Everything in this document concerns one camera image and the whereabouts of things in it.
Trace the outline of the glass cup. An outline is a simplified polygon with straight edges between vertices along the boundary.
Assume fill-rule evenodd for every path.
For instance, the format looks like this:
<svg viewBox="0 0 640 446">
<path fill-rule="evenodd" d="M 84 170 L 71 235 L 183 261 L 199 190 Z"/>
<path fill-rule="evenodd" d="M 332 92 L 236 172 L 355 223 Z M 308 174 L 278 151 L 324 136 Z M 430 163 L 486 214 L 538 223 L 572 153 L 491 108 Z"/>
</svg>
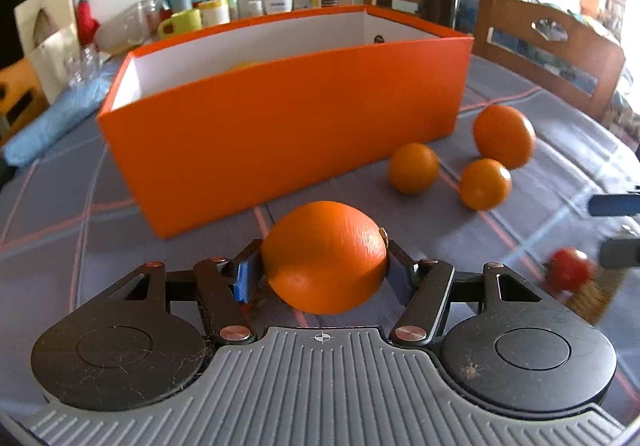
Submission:
<svg viewBox="0 0 640 446">
<path fill-rule="evenodd" d="M 96 45 L 80 47 L 66 54 L 64 66 L 68 86 L 77 87 L 97 78 L 101 73 L 102 61 Z"/>
</svg>

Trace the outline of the checked blue tablecloth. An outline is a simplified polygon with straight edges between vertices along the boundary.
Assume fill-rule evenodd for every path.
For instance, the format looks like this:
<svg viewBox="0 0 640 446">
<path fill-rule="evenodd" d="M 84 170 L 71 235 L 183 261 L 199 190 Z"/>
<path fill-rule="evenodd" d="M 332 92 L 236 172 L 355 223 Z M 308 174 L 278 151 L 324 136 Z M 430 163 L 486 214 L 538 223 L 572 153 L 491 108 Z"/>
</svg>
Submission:
<svg viewBox="0 0 640 446">
<path fill-rule="evenodd" d="M 512 175 L 509 198 L 476 213 L 456 187 L 476 157 L 477 112 L 503 102 L 533 123 L 533 158 Z M 85 120 L 26 167 L 1 192 L 1 407 L 27 416 L 43 404 L 30 372 L 38 336 L 76 306 L 149 261 L 185 269 L 209 256 L 233 256 L 297 206 L 330 200 L 373 218 L 413 257 L 436 257 L 461 270 L 501 262 L 530 281 L 561 247 L 596 255 L 618 235 L 620 218 L 586 210 L 595 193 L 625 192 L 639 181 L 634 152 L 590 117 L 499 65 L 473 58 L 454 135 L 436 141 L 440 175 L 424 195 L 406 197 L 376 163 L 162 240 L 130 195 L 98 124 Z"/>
</svg>

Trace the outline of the wooden chair left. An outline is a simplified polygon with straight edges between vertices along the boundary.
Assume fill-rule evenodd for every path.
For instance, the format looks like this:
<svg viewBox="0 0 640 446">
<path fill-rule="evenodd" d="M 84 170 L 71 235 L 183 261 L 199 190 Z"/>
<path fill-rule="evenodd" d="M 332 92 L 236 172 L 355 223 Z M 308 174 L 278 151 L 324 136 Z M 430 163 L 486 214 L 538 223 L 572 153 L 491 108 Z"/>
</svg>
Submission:
<svg viewBox="0 0 640 446">
<path fill-rule="evenodd" d="M 24 58 L 1 70 L 1 144 L 49 108 L 32 62 Z"/>
</svg>

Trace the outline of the orange cardboard box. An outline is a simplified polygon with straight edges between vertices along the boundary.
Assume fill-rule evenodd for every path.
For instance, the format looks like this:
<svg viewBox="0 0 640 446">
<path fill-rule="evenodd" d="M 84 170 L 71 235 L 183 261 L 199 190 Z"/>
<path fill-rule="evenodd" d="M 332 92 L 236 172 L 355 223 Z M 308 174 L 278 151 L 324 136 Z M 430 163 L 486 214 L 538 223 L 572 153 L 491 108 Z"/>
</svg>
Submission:
<svg viewBox="0 0 640 446">
<path fill-rule="evenodd" d="M 169 238 L 449 136 L 472 47 L 375 6 L 258 16 L 130 52 L 98 121 Z"/>
</svg>

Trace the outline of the wooden chair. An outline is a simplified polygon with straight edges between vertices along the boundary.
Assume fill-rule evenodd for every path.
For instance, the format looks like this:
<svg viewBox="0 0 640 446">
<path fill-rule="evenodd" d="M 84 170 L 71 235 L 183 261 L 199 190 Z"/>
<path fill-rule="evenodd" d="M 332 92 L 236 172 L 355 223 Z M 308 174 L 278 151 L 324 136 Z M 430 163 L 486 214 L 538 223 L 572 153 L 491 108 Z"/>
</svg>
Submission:
<svg viewBox="0 0 640 446">
<path fill-rule="evenodd" d="M 492 39 L 497 32 L 526 42 L 587 74 L 594 80 L 593 90 L 585 91 L 532 59 L 499 45 Z M 527 78 L 598 122 L 604 120 L 625 63 L 620 45 L 574 16 L 522 0 L 480 0 L 473 54 Z"/>
<path fill-rule="evenodd" d="M 24 58 L 1 70 L 1 144 L 49 108 L 32 62 Z"/>
</svg>

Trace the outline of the yellow green mug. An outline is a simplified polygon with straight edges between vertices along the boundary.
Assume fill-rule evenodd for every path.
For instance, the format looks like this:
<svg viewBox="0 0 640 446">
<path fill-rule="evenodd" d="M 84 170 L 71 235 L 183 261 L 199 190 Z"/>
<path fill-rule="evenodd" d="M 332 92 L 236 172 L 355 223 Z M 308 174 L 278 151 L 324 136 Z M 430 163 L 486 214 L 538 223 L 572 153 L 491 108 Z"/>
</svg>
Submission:
<svg viewBox="0 0 640 446">
<path fill-rule="evenodd" d="M 168 19 L 160 22 L 157 28 L 157 34 L 160 39 L 168 37 L 193 33 L 201 30 L 202 18 L 200 10 L 190 9 L 173 13 Z"/>
</svg>

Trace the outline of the yellow pomelo fruit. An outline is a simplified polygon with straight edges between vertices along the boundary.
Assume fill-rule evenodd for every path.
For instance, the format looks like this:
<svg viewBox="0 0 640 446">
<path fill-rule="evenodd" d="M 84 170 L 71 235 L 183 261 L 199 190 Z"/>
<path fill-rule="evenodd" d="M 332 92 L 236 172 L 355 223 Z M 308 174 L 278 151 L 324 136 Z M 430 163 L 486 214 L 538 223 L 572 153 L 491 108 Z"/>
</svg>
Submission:
<svg viewBox="0 0 640 446">
<path fill-rule="evenodd" d="M 253 66 L 261 65 L 261 64 L 262 64 L 262 61 L 239 62 L 235 65 L 232 65 L 232 67 L 229 68 L 228 72 L 240 71 L 240 70 L 244 70 L 244 68 L 253 68 Z"/>
</svg>

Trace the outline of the blue plastic bag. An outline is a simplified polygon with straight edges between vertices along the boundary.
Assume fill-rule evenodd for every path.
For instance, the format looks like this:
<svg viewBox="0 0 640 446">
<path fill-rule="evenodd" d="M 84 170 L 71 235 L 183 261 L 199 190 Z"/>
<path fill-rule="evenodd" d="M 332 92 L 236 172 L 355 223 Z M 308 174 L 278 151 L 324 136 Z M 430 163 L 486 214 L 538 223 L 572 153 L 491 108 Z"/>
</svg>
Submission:
<svg viewBox="0 0 640 446">
<path fill-rule="evenodd" d="M 74 88 L 65 88 L 46 112 L 2 147 L 2 158 L 6 164 L 18 169 L 27 166 L 88 117 L 96 114 L 117 70 L 117 65 L 104 66 L 100 74 L 91 80 Z"/>
</svg>

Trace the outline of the red folded umbrella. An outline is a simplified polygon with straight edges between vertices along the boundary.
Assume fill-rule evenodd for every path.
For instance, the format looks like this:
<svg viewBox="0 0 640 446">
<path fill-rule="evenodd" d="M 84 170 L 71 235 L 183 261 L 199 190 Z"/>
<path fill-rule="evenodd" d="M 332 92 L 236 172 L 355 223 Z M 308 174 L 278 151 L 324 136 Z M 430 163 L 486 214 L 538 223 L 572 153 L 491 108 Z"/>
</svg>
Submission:
<svg viewBox="0 0 640 446">
<path fill-rule="evenodd" d="M 93 43 L 100 22 L 93 17 L 88 0 L 77 0 L 75 12 L 79 44 L 86 47 Z"/>
</svg>

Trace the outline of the small tangerine middle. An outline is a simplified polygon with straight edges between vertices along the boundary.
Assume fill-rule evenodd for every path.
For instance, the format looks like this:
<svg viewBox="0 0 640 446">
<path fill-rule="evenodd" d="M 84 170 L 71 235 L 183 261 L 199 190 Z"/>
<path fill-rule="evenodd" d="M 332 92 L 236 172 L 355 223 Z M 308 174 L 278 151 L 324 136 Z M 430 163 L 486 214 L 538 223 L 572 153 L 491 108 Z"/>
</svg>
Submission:
<svg viewBox="0 0 640 446">
<path fill-rule="evenodd" d="M 479 159 L 463 169 L 458 195 L 469 209 L 489 211 L 506 201 L 511 188 L 511 173 L 502 164 Z"/>
</svg>

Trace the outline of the small tangerine near box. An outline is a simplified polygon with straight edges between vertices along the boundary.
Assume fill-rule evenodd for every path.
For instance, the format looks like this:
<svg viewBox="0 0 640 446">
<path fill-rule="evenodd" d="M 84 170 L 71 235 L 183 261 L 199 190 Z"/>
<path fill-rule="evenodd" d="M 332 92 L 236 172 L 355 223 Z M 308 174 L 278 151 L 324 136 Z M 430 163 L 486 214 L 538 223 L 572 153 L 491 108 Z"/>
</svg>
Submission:
<svg viewBox="0 0 640 446">
<path fill-rule="evenodd" d="M 390 159 L 388 180 L 404 195 L 420 195 L 430 189 L 439 175 L 436 153 L 423 143 L 407 143 Z"/>
</svg>

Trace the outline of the woven bamboo placemat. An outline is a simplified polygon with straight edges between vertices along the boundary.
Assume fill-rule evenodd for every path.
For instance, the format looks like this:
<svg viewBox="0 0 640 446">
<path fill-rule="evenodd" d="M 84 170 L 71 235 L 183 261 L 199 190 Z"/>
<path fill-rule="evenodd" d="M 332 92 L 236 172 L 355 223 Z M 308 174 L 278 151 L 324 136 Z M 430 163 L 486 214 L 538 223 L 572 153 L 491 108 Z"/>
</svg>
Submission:
<svg viewBox="0 0 640 446">
<path fill-rule="evenodd" d="M 597 325 L 628 276 L 629 269 L 597 266 L 592 277 L 566 301 L 565 306 L 590 325 Z"/>
</svg>

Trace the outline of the white paper bag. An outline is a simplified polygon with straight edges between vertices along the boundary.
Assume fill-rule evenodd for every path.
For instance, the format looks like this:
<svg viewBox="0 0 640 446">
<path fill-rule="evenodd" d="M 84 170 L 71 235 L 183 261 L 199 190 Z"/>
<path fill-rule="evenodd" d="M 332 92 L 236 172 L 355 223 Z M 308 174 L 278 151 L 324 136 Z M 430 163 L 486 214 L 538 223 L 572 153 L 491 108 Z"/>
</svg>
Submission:
<svg viewBox="0 0 640 446">
<path fill-rule="evenodd" d="M 65 61 L 79 54 L 73 0 L 25 0 L 14 18 L 24 55 L 53 104 L 70 81 Z"/>
</svg>

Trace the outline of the wooden chair right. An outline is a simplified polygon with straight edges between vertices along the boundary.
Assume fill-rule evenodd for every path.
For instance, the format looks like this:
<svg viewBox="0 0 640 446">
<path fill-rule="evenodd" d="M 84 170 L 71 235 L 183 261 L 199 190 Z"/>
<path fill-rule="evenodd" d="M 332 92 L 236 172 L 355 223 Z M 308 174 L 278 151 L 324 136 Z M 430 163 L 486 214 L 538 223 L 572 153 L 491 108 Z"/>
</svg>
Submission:
<svg viewBox="0 0 640 446">
<path fill-rule="evenodd" d="M 587 74 L 594 80 L 593 90 L 585 91 L 532 59 L 499 45 L 492 39 L 497 32 L 526 42 Z M 480 0 L 473 54 L 527 78 L 598 122 L 604 120 L 625 63 L 620 45 L 574 16 L 522 0 Z"/>
</svg>

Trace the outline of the white yellow lid container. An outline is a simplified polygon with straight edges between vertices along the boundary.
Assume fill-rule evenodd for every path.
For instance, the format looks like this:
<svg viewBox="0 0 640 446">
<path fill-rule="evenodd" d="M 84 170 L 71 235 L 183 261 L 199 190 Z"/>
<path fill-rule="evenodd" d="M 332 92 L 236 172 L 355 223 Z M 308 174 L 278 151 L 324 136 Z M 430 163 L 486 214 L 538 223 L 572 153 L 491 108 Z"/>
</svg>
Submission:
<svg viewBox="0 0 640 446">
<path fill-rule="evenodd" d="M 198 4 L 204 28 L 228 24 L 231 21 L 228 0 L 206 0 Z"/>
</svg>

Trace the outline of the large orange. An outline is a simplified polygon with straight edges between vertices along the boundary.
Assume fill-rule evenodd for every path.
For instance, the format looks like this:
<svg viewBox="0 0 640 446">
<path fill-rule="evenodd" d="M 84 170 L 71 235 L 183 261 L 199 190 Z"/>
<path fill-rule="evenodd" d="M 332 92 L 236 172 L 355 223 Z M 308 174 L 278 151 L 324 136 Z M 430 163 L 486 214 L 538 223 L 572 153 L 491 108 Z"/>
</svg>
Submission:
<svg viewBox="0 0 640 446">
<path fill-rule="evenodd" d="M 275 224 L 260 247 L 277 296 L 304 313 L 334 315 L 367 302 L 386 275 L 378 224 L 354 207 L 317 201 Z"/>
</svg>

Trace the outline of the medium orange far right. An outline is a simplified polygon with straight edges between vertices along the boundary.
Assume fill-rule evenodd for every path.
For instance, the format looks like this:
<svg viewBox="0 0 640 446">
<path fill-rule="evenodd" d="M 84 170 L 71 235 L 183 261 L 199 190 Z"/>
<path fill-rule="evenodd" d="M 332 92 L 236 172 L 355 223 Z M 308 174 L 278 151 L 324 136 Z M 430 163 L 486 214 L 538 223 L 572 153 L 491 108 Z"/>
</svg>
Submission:
<svg viewBox="0 0 640 446">
<path fill-rule="evenodd" d="M 530 120 L 512 106 L 493 104 L 477 115 L 473 137 L 483 158 L 519 169 L 533 156 L 536 133 Z"/>
</svg>

